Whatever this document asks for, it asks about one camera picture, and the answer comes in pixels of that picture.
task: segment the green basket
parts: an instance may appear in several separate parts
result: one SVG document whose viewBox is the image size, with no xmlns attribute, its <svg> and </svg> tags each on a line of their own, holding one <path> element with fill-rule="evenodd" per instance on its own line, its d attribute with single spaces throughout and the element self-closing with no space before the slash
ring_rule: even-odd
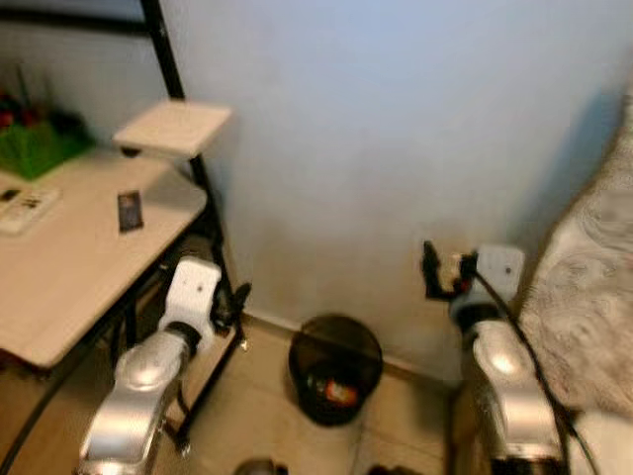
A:
<svg viewBox="0 0 633 475">
<path fill-rule="evenodd" d="M 92 144 L 84 133 L 58 134 L 47 122 L 13 126 L 0 133 L 0 168 L 33 180 Z"/>
</svg>

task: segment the baseboard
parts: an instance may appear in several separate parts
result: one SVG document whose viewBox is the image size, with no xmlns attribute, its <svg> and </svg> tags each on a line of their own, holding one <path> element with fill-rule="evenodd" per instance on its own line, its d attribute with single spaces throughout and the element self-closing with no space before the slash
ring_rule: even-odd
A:
<svg viewBox="0 0 633 475">
<path fill-rule="evenodd" d="M 263 322 L 266 325 L 277 327 L 285 332 L 298 332 L 301 328 L 301 324 L 293 322 L 288 319 L 280 318 L 276 315 L 272 315 L 268 312 L 261 312 L 252 307 L 246 307 L 244 312 L 252 319 Z M 433 371 L 424 371 L 424 368 L 419 365 L 413 364 L 410 361 L 402 359 L 390 354 L 384 354 L 383 360 L 385 362 L 386 370 L 395 370 L 396 372 L 403 371 L 411 374 L 415 377 L 423 379 L 425 382 L 430 382 L 438 386 L 438 388 L 446 388 L 447 390 L 453 390 L 456 388 L 460 381 L 445 379 L 437 377 Z"/>
</svg>

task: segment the black cable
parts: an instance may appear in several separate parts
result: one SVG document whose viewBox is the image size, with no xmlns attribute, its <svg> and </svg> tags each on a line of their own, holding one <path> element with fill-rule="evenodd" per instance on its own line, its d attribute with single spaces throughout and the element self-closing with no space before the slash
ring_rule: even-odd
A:
<svg viewBox="0 0 633 475">
<path fill-rule="evenodd" d="M 572 421 L 572 416 L 570 415 L 569 411 L 563 405 L 563 403 L 559 401 L 559 399 L 556 397 L 556 395 L 552 391 L 552 388 L 550 387 L 547 381 L 547 377 L 545 376 L 545 371 L 543 370 L 543 366 L 541 365 L 541 362 L 539 361 L 538 356 L 536 355 L 536 351 L 534 350 L 534 347 L 532 346 L 530 341 L 527 339 L 527 335 L 525 334 L 523 329 L 518 324 L 518 317 L 509 307 L 507 302 L 497 293 L 495 288 L 490 284 L 490 282 L 488 282 L 488 280 L 486 280 L 486 278 L 482 274 L 479 273 L 479 271 L 474 269 L 473 275 L 475 276 L 475 278 L 477 278 L 477 280 L 481 282 L 481 284 L 484 286 L 486 291 L 493 298 L 495 303 L 505 313 L 506 320 L 508 321 L 508 323 L 510 324 L 510 326 L 512 327 L 512 329 L 514 330 L 518 338 L 521 340 L 523 345 L 527 348 L 527 352 L 529 353 L 530 358 L 532 359 L 532 362 L 534 363 L 534 373 L 536 375 L 536 379 L 541 385 L 541 388 L 543 389 L 543 392 L 545 393 L 545 397 L 549 401 L 550 406 L 552 406 L 552 410 L 554 411 L 555 417 L 559 420 L 560 423 L 562 423 L 563 427 L 568 432 L 568 434 L 578 442 L 581 448 L 581 451 L 583 452 L 583 455 L 585 456 L 585 459 L 587 460 L 591 468 L 591 472 L 593 473 L 593 475 L 600 475 L 600 471 L 597 467 L 597 464 L 595 463 L 595 459 L 593 458 L 593 454 L 591 453 L 591 449 L 589 448 L 587 441 L 576 430 L 576 428 L 574 427 L 574 423 Z"/>
<path fill-rule="evenodd" d="M 5 455 L 4 460 L 2 461 L 2 464 L 0 465 L 0 475 L 7 475 L 9 473 L 9 471 L 11 470 L 11 467 L 13 466 L 13 462 L 15 461 L 16 457 L 20 453 L 22 446 L 27 441 L 29 434 L 31 433 L 36 423 L 40 419 L 40 416 L 43 414 L 46 407 L 48 406 L 48 403 L 52 400 L 55 394 L 57 394 L 57 391 L 59 391 L 59 389 L 61 388 L 61 386 L 63 386 L 66 380 L 70 376 L 72 376 L 75 369 L 77 369 L 81 365 L 81 363 L 85 361 L 85 357 L 88 355 L 90 349 L 91 348 L 89 346 L 86 346 L 82 350 L 81 356 L 77 355 L 74 361 L 72 361 L 72 364 L 69 364 L 66 368 L 64 368 L 60 372 L 58 377 L 56 377 L 54 381 L 51 383 L 51 385 L 46 389 L 44 395 L 38 401 L 35 408 L 31 411 L 29 418 L 20 429 L 18 436 L 14 439 L 13 443 L 11 444 L 11 447 L 9 448 L 9 451 Z"/>
<path fill-rule="evenodd" d="M 182 381 L 178 385 L 178 395 L 176 397 L 176 401 L 178 402 L 178 407 L 180 407 L 180 410 L 185 418 L 189 417 L 190 409 L 189 406 L 187 406 L 187 401 L 185 401 L 185 393 L 182 390 Z"/>
<path fill-rule="evenodd" d="M 121 329 L 123 328 L 123 320 L 121 317 L 115 324 L 112 330 L 112 341 L 110 342 L 110 366 L 112 370 L 117 369 L 117 362 L 119 361 L 119 345 L 121 340 Z"/>
</svg>

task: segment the gray blanket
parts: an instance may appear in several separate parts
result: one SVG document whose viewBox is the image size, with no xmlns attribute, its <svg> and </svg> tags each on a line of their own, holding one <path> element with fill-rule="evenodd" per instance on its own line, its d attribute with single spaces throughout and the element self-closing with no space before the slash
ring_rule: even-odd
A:
<svg viewBox="0 0 633 475">
<path fill-rule="evenodd" d="M 610 157 L 555 229 L 522 313 L 561 401 L 633 418 L 633 89 Z"/>
</svg>

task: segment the power cord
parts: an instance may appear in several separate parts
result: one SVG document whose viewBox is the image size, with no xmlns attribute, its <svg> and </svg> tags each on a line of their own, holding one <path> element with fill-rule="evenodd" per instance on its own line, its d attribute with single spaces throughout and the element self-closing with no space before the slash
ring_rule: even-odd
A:
<svg viewBox="0 0 633 475">
<path fill-rule="evenodd" d="M 593 458 L 593 454 L 591 453 L 591 449 L 589 448 L 587 441 L 576 430 L 576 428 L 574 427 L 574 423 L 572 422 L 572 416 L 570 412 L 563 405 L 563 403 L 559 401 L 559 399 L 556 397 L 556 395 L 552 391 L 552 388 L 550 387 L 549 383 L 547 382 L 545 372 L 543 371 L 543 367 L 538 359 L 538 356 L 536 355 L 536 351 L 534 350 L 534 347 L 527 339 L 525 332 L 518 324 L 518 317 L 509 307 L 507 302 L 497 293 L 497 291 L 490 284 L 490 282 L 488 282 L 488 280 L 486 280 L 486 278 L 482 274 L 480 274 L 476 268 L 471 268 L 469 270 L 471 270 L 472 275 L 481 282 L 481 284 L 484 286 L 486 291 L 493 298 L 495 303 L 505 313 L 507 322 L 510 324 L 510 326 L 512 327 L 512 329 L 514 330 L 518 338 L 527 348 L 527 352 L 529 353 L 530 358 L 532 359 L 532 362 L 534 363 L 534 373 L 536 375 L 536 379 L 538 380 L 539 384 L 543 388 L 543 392 L 545 393 L 547 400 L 552 406 L 552 410 L 554 411 L 555 417 L 559 420 L 559 422 L 565 428 L 567 433 L 578 442 L 578 445 L 580 446 L 581 451 L 583 452 L 583 455 L 585 456 L 585 459 L 587 460 L 593 475 L 600 475 L 600 471 L 597 467 L 595 459 Z"/>
</svg>

